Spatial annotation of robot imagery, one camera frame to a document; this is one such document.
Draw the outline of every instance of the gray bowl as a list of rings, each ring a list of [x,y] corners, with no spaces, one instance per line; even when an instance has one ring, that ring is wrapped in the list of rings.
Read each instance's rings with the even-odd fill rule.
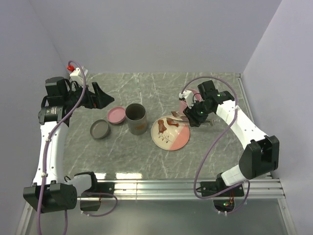
[[[107,123],[107,121],[103,119],[97,120],[91,125],[90,134],[96,140],[103,139],[109,133],[110,133],[110,126]]]

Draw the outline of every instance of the red connector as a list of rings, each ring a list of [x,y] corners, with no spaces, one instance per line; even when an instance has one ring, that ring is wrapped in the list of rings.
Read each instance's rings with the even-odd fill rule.
[[[71,72],[73,72],[73,71],[75,70],[75,68],[74,68],[73,65],[69,65],[69,66],[67,67],[67,69],[68,69],[69,71],[71,71]]]

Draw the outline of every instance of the pink cup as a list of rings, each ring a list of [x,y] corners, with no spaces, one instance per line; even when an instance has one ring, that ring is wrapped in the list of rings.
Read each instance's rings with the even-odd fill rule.
[[[199,94],[199,91],[195,90],[195,89],[187,89],[188,91],[192,91],[193,94],[195,95],[195,98],[198,101],[202,101],[201,95]],[[185,101],[180,100],[179,101],[179,112],[180,114],[183,114],[183,111],[185,110],[185,108],[187,108],[187,104]]]

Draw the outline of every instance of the pink saucer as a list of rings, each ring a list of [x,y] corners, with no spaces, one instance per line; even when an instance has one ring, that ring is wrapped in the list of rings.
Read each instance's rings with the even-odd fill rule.
[[[112,108],[107,115],[107,119],[112,124],[119,124],[126,118],[125,109],[123,107]]]

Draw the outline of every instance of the marble countertop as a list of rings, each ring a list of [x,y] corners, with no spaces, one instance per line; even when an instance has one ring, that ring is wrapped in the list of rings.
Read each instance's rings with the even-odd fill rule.
[[[247,114],[243,93],[235,73],[100,73],[88,74],[87,82],[98,82],[101,89],[115,98],[115,102],[102,110],[77,109],[70,119],[65,152],[64,174],[73,177],[84,171],[94,171],[99,179],[167,179],[194,178],[205,152],[214,139],[226,128],[224,121],[214,114],[209,118],[215,125],[190,128],[190,140],[177,151],[167,151],[155,145],[151,126],[160,117],[179,109],[178,94],[184,84],[197,76],[213,75],[225,79],[235,89],[239,106]],[[191,84],[197,85],[205,79]],[[228,88],[214,81],[219,91]],[[89,129],[98,119],[106,119],[115,106],[127,107],[142,104],[147,111],[149,127],[145,134],[134,136],[126,122],[111,125],[110,135],[94,140]],[[216,144],[205,162],[200,177],[216,177],[220,172],[235,166],[243,152],[237,137],[228,131]]]

